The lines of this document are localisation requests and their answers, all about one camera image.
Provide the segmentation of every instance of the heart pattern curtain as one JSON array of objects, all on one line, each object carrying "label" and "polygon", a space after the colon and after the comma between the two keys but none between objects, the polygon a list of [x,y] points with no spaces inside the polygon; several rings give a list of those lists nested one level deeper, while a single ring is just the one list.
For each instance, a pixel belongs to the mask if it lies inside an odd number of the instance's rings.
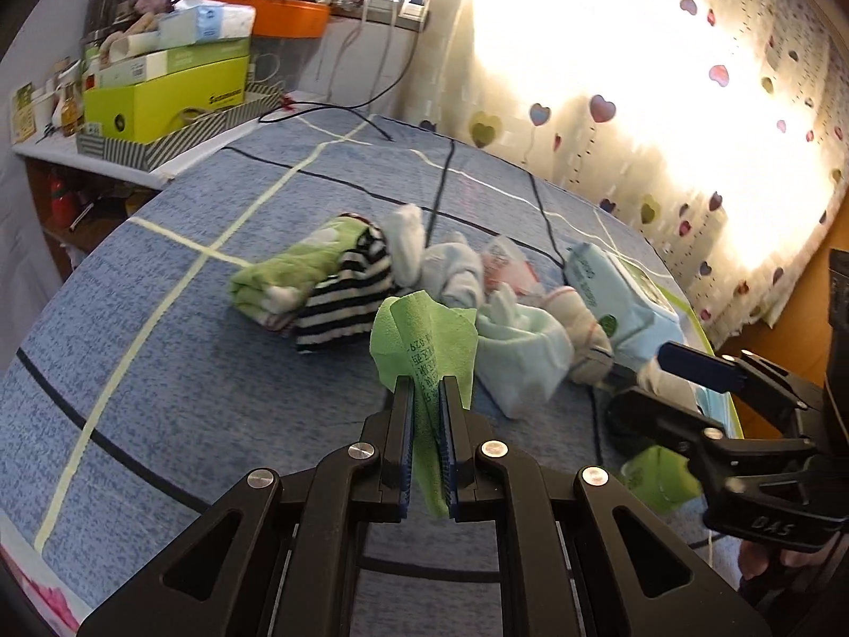
[{"label": "heart pattern curtain", "polygon": [[640,231],[716,346],[777,320],[849,167],[849,71],[809,0],[431,0],[430,10],[407,121]]}]

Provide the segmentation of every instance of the striped box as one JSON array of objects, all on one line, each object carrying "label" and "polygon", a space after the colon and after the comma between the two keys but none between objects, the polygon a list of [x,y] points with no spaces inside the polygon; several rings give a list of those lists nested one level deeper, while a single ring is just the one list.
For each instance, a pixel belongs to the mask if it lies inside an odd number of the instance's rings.
[{"label": "striped box", "polygon": [[205,115],[191,125],[164,135],[150,143],[136,143],[104,138],[86,133],[76,135],[76,149],[82,155],[108,160],[144,172],[151,172],[163,163],[211,139],[222,131],[261,117],[280,107],[280,91],[262,84],[249,83],[245,102],[235,108]]}]

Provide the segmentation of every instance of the orange basket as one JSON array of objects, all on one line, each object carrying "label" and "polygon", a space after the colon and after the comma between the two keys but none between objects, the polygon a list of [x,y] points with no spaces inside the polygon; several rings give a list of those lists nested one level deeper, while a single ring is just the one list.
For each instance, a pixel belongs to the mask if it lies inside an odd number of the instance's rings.
[{"label": "orange basket", "polygon": [[330,20],[330,7],[298,0],[218,0],[256,9],[254,36],[321,38]]}]

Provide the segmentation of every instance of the metal screw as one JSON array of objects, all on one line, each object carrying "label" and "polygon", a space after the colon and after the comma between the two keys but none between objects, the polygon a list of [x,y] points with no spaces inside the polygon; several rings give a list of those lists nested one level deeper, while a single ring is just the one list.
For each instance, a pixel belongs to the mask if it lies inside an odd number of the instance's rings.
[{"label": "metal screw", "polygon": [[746,485],[736,476],[729,476],[729,478],[725,480],[725,487],[731,491],[731,493],[743,493],[746,491]]},{"label": "metal screw", "polygon": [[375,454],[375,446],[371,443],[354,443],[348,449],[348,454],[354,459],[368,459]]},{"label": "metal screw", "polygon": [[253,470],[248,474],[248,486],[265,488],[274,483],[274,474],[269,470]]},{"label": "metal screw", "polygon": [[481,453],[489,458],[502,458],[507,454],[507,446],[501,441],[487,441],[481,446]]},{"label": "metal screw", "polygon": [[601,467],[587,467],[587,469],[583,470],[581,473],[581,477],[590,486],[604,486],[610,478],[607,476],[607,472]]}]

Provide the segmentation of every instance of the bed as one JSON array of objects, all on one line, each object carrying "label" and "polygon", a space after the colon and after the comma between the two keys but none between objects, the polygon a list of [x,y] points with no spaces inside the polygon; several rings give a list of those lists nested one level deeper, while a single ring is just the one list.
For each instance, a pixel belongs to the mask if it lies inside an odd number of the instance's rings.
[{"label": "bed", "polygon": [[[563,285],[567,249],[591,240],[682,297],[647,242],[604,211],[463,143],[374,121],[392,142],[328,110],[269,125],[199,163],[86,259],[21,346],[0,383],[0,539],[60,634],[73,634],[246,472],[315,466],[358,440],[381,407],[368,342],[297,354],[229,305],[237,266],[335,214],[379,222],[412,202],[432,221],[434,243],[461,231],[479,251],[495,234],[511,237],[548,289]],[[699,341],[694,328],[685,333]],[[508,421],[481,390],[473,409],[546,466],[577,470],[599,456],[610,469],[622,464],[584,387],[563,383],[528,419]],[[667,521],[706,555],[702,509],[692,501]],[[712,544],[713,566],[735,586],[736,553],[731,538]],[[491,523],[433,520],[413,492],[409,519],[373,526],[365,557],[372,569],[360,576],[351,634],[460,635],[469,624],[501,634],[498,585],[443,572],[487,580],[497,570]]]}]

